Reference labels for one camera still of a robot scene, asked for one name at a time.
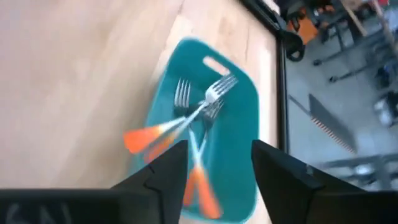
teal plastic tray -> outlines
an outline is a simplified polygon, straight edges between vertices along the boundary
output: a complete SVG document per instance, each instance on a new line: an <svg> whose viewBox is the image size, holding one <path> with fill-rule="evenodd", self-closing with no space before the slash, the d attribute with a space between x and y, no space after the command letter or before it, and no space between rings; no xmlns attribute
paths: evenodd
<svg viewBox="0 0 398 224"><path fill-rule="evenodd" d="M213 58L239 80L239 83L223 98L224 106L209 132L202 159L223 209L222 217L213 221L242 223L251 216L256 206L256 181L251 162L251 142L253 139L258 139L259 103L251 79L203 42L183 39L174 50L160 79L148 112L146 126L175 118L173 101L180 78L192 83L190 103L203 100L206 89L221 77L203 63L205 57ZM193 130L200 143L204 132L202 123L199 121L193 123ZM183 133L175 143L182 139L189 139L187 132ZM192 168L191 158L189 160L189 168ZM144 166L143 155L135 156L131 173ZM189 218L206 220L197 203L192 207L184 207L182 213Z"/></svg>

concrete floor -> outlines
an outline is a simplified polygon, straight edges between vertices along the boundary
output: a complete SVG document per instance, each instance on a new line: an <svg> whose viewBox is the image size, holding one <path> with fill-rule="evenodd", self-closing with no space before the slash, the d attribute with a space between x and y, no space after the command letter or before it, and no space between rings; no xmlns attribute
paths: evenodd
<svg viewBox="0 0 398 224"><path fill-rule="evenodd" d="M352 42L349 32L345 33L344 40L346 45ZM338 49L337 38L324 45L315 39L307 45L305 58L301 62L287 61L288 94L308 110L308 94L311 93L321 101L329 112L351 130L358 156L398 152L398 127L382 127L373 113L373 103L381 94L372 78L375 73L367 71L337 83L328 82L332 75L342 75L360 67L365 61L363 50L355 50L319 67L312 65L313 60L330 55ZM309 164L355 157L318 128L291 100L289 131L291 154Z"/></svg>

light wood surface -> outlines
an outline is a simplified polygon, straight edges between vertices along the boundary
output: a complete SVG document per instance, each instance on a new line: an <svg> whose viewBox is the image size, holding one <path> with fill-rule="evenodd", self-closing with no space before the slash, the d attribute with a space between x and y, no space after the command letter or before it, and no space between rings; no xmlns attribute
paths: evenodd
<svg viewBox="0 0 398 224"><path fill-rule="evenodd" d="M260 137L276 146L275 39L235 0L0 1L0 31L2 188L122 180L131 161L122 134L142 127L185 36L247 71ZM249 223L267 219L259 197Z"/></svg>

